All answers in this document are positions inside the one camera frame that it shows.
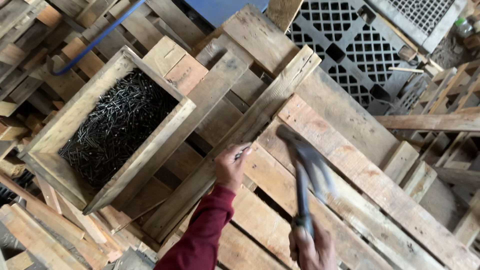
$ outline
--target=dirt floor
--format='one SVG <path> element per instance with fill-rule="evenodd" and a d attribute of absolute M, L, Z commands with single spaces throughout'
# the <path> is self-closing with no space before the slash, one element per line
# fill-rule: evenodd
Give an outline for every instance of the dirt floor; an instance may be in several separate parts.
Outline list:
<path fill-rule="evenodd" d="M 458 67 L 461 64 L 477 59 L 479 50 L 468 50 L 463 46 L 462 40 L 456 34 L 455 27 L 452 27 L 448 35 L 440 41 L 430 56 L 431 59 L 444 69 Z"/>

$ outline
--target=red sleeve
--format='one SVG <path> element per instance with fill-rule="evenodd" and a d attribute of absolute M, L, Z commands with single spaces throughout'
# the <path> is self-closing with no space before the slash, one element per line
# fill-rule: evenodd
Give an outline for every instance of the red sleeve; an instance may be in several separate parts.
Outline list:
<path fill-rule="evenodd" d="M 160 259 L 154 270 L 213 270 L 222 229 L 233 216 L 234 197 L 235 193 L 216 185 L 212 193 L 200 201 L 180 241 Z"/>

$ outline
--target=wooden crate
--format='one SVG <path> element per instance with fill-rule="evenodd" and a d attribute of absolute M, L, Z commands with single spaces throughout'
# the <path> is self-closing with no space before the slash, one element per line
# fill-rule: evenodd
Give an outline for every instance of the wooden crate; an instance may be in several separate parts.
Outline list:
<path fill-rule="evenodd" d="M 99 97 L 116 84 L 117 78 L 123 78 L 134 68 L 141 69 L 178 100 L 179 104 L 112 179 L 96 192 L 57 152 L 87 118 Z M 192 101 L 155 73 L 128 47 L 123 47 L 65 104 L 20 156 L 78 209 L 84 210 L 84 213 L 91 213 L 110 204 L 195 107 Z"/>

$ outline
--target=blue metal bar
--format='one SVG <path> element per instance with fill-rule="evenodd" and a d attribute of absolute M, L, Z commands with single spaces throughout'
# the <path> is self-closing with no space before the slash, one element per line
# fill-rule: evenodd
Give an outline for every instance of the blue metal bar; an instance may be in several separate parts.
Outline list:
<path fill-rule="evenodd" d="M 91 49 L 93 49 L 106 35 L 115 29 L 123 20 L 125 20 L 132 12 L 134 12 L 145 0 L 138 0 L 133 6 L 131 6 L 120 18 L 118 18 L 114 23 L 112 23 L 105 31 L 103 31 L 99 36 L 95 38 L 92 43 L 79 53 L 75 58 L 73 58 L 68 64 L 66 64 L 60 71 L 56 72 L 53 70 L 54 62 L 50 57 L 47 57 L 47 68 L 48 71 L 54 76 L 60 76 L 65 72 L 69 71 L 80 59 L 82 59 Z"/>

